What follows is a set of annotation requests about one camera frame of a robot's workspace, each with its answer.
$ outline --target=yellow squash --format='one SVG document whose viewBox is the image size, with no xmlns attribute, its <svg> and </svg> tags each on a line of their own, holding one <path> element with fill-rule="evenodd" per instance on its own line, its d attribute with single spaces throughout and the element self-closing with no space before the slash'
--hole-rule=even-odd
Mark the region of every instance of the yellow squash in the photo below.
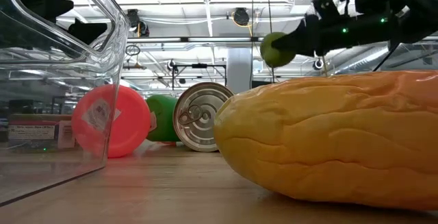
<svg viewBox="0 0 438 224">
<path fill-rule="evenodd" d="M 222 106 L 214 137 L 241 176 L 295 199 L 438 210 L 438 71 L 261 86 Z"/>
</svg>

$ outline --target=yellow-green ball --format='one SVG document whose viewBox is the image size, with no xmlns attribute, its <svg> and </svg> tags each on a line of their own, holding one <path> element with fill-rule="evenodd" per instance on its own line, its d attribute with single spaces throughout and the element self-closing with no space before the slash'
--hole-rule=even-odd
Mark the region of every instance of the yellow-green ball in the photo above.
<svg viewBox="0 0 438 224">
<path fill-rule="evenodd" d="M 271 42 L 286 36 L 283 32 L 272 32 L 265 36 L 260 45 L 261 57 L 269 67 L 280 67 L 289 64 L 295 58 L 293 51 L 279 51 L 271 46 Z"/>
</svg>

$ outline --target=metal can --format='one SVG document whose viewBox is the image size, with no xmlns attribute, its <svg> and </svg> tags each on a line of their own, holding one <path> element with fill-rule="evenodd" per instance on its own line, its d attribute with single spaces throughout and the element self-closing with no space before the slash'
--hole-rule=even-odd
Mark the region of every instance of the metal can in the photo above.
<svg viewBox="0 0 438 224">
<path fill-rule="evenodd" d="M 227 87 L 217 83 L 200 83 L 188 88 L 173 112 L 173 127 L 181 142 L 195 151 L 217 151 L 214 118 L 232 96 Z"/>
</svg>

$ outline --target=wooden surface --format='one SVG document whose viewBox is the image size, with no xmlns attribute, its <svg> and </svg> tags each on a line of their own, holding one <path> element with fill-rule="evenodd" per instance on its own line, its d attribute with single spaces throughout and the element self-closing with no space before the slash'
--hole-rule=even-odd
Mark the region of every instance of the wooden surface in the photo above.
<svg viewBox="0 0 438 224">
<path fill-rule="evenodd" d="M 234 173 L 219 153 L 149 147 L 0 208 L 0 223 L 438 223 L 433 213 L 294 201 Z"/>
</svg>

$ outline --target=white sticker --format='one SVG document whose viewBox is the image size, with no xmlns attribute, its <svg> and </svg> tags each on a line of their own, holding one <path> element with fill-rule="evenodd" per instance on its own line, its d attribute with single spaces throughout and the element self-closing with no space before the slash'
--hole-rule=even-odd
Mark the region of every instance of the white sticker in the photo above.
<svg viewBox="0 0 438 224">
<path fill-rule="evenodd" d="M 153 131 L 157 129 L 157 117 L 155 115 L 154 112 L 151 113 L 151 128 L 149 129 L 149 131 Z"/>
<path fill-rule="evenodd" d="M 82 120 L 103 132 L 110 117 L 110 105 L 102 98 L 97 99 L 82 115 Z"/>
<path fill-rule="evenodd" d="M 75 138 L 71 130 L 71 121 L 60 121 L 57 133 L 58 149 L 73 148 L 75 146 Z"/>
<path fill-rule="evenodd" d="M 54 125 L 10 125 L 9 139 L 54 139 Z"/>
<path fill-rule="evenodd" d="M 113 121 L 115 121 L 121 113 L 122 113 L 122 112 L 116 108 L 116 113 L 115 113 L 115 115 L 114 115 L 114 119 L 113 119 Z"/>
</svg>

